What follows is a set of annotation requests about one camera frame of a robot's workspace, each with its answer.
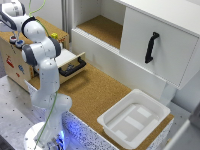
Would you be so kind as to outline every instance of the black handle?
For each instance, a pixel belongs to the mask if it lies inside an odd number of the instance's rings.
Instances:
[[[82,60],[81,57],[78,57],[78,62],[80,64],[70,70],[63,71],[62,68],[59,68],[59,73],[62,76],[67,77],[67,76],[70,76],[71,74],[73,74],[74,72],[80,70],[81,68],[85,67],[86,62],[84,60]]]
[[[151,62],[153,60],[153,57],[151,57],[151,53],[153,50],[153,46],[154,46],[154,40],[157,39],[160,35],[156,32],[153,32],[153,36],[151,37],[150,41],[149,41],[149,45],[147,48],[147,53],[146,53],[146,57],[145,57],[145,63],[148,64],[149,62]]]

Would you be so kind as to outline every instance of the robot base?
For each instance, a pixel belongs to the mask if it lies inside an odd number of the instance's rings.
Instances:
[[[24,137],[25,150],[56,150],[53,147],[51,149],[49,149],[49,147],[47,145],[43,146],[39,142],[38,142],[37,147],[35,148],[36,141],[34,140],[34,138],[37,135],[37,133],[40,131],[40,129],[43,127],[44,123],[45,122],[40,122],[38,124],[35,124],[26,132],[25,137]],[[64,142],[65,142],[65,145],[68,145],[69,138],[65,138]]]

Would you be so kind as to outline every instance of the brown work surface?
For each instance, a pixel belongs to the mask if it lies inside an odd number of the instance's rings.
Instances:
[[[78,28],[120,49],[123,26],[103,16],[89,20]]]
[[[58,29],[57,27],[53,26],[52,24],[50,24],[46,20],[44,20],[40,17],[36,17],[36,18],[45,26],[45,28],[49,32],[50,36],[51,36],[52,33],[55,33],[55,32],[58,34],[58,39],[63,38],[65,36],[68,36],[68,34],[66,32],[62,31],[61,29]],[[12,32],[0,32],[0,37],[3,38],[8,43],[9,43],[10,36],[13,36]],[[22,33],[20,33],[19,39],[24,40],[25,44],[32,44],[33,43],[31,40],[24,37],[24,35]]]
[[[39,89],[38,77],[33,78],[29,83]],[[131,89],[87,64],[84,71],[64,82],[58,92],[72,98],[73,104],[70,109],[72,113],[120,150],[123,149],[104,133],[102,126],[97,122],[97,118],[130,93]],[[172,119],[173,116],[169,115],[137,150],[145,150]]]

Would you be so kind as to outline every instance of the cabinet door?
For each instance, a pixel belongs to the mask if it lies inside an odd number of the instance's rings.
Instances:
[[[154,40],[153,60],[146,64],[145,56],[153,32],[160,36]],[[197,40],[191,34],[127,8],[120,54],[179,86]]]

